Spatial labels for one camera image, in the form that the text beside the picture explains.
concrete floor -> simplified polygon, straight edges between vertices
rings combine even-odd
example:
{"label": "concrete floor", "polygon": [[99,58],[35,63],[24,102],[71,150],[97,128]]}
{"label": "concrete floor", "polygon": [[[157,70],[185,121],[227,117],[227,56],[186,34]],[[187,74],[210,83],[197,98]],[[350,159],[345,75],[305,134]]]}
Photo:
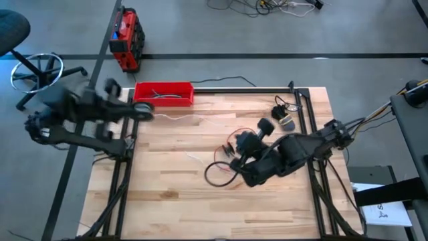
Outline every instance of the concrete floor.
{"label": "concrete floor", "polygon": [[[115,0],[1,0],[0,9],[24,14],[30,36],[17,48],[23,54],[98,54]],[[217,0],[224,5],[226,0]],[[146,32],[147,54],[203,53],[420,53],[428,52],[428,29],[410,0],[329,0],[305,18],[275,13],[255,19],[216,11],[202,0],[123,0],[136,9]],[[421,5],[428,10],[428,3]],[[89,72],[96,60],[65,60],[67,68]],[[32,100],[27,112],[15,109],[23,96],[10,87],[15,60],[0,60],[0,240],[32,240],[43,233],[66,152],[34,143],[23,128],[27,115],[42,108]],[[203,80],[242,75],[257,86],[327,87],[334,116],[347,121],[366,116],[408,80],[424,80],[428,66],[419,59],[144,60],[138,81]],[[105,60],[97,89],[113,77],[123,87],[134,79],[115,60]],[[61,80],[73,90],[88,81],[76,74]],[[228,80],[197,86],[247,86]],[[397,179],[417,176],[398,124],[361,133],[349,148],[350,166],[392,165]],[[54,239],[74,237],[88,185],[92,154],[79,148]],[[369,228],[370,237],[406,240],[402,228]]]}

red tray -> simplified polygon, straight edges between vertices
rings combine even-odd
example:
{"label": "red tray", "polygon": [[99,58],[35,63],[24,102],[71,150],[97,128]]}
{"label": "red tray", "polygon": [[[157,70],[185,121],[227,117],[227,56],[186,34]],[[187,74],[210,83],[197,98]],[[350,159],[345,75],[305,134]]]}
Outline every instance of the red tray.
{"label": "red tray", "polygon": [[[142,82],[135,84],[134,102],[149,102],[154,106],[191,106],[193,86],[190,82]],[[177,97],[154,98],[157,94]]]}

wooden tabletop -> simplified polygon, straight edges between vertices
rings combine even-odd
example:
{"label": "wooden tabletop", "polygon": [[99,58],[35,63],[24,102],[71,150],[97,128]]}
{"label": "wooden tabletop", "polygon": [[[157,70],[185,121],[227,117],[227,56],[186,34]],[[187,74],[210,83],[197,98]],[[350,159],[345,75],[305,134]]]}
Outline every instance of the wooden tabletop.
{"label": "wooden tabletop", "polygon": [[[325,88],[309,88],[319,129],[333,118]],[[307,167],[286,177],[272,177],[264,185],[248,187],[241,177],[227,187],[212,187],[203,172],[213,161],[213,152],[235,130],[257,130],[261,117],[270,117],[276,94],[197,94],[190,108],[157,108],[151,123],[140,123],[122,230],[123,239],[287,239],[319,238]],[[279,94],[295,103],[293,94]],[[122,91],[122,99],[128,89]],[[304,113],[310,123],[306,105]],[[179,120],[171,120],[167,114]],[[297,113],[291,113],[300,132]],[[264,141],[272,143],[287,134],[277,126]],[[120,126],[112,125],[116,136]],[[221,151],[217,160],[230,161]],[[341,151],[330,159],[348,192],[350,182]],[[78,234],[88,230],[106,207],[114,162],[94,164]],[[358,214],[347,200],[331,168],[327,168],[334,205],[345,220],[361,230]],[[218,168],[209,171],[217,183],[231,174]],[[326,228],[330,224],[322,204]],[[114,231],[115,214],[112,218]]]}

red tool case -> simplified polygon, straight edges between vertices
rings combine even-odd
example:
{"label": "red tool case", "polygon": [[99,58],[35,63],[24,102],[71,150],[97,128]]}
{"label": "red tool case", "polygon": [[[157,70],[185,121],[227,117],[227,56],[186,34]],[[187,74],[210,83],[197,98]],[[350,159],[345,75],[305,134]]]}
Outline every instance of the red tool case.
{"label": "red tool case", "polygon": [[120,7],[109,41],[110,51],[123,72],[138,72],[146,36],[132,8]]}

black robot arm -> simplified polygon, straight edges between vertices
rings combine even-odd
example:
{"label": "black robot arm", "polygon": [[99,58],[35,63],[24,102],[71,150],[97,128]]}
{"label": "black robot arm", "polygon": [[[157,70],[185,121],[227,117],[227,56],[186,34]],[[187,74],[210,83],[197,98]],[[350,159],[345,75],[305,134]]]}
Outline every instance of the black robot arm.
{"label": "black robot arm", "polygon": [[[307,161],[329,158],[331,148],[343,149],[353,141],[346,127],[337,120],[326,123],[323,129],[311,135],[284,135],[270,146],[262,139],[272,133],[273,124],[263,118],[258,127],[261,130],[258,135],[244,132],[236,136],[237,152],[241,158],[230,164],[250,187],[265,183],[273,175],[283,177],[291,174]],[[255,161],[247,163],[250,157]]]}
{"label": "black robot arm", "polygon": [[[98,96],[93,88],[87,87],[82,96],[77,96],[59,84],[52,86],[40,94],[48,108],[28,116],[25,130],[31,139],[43,145],[68,143],[112,156],[123,156],[126,142],[113,139],[113,133],[108,131],[108,123],[124,117],[135,121],[151,121],[154,107],[145,102],[129,104],[119,101],[121,87],[113,79],[106,81],[105,91],[108,94],[106,100]],[[97,122],[95,137],[67,131],[64,121]]]}

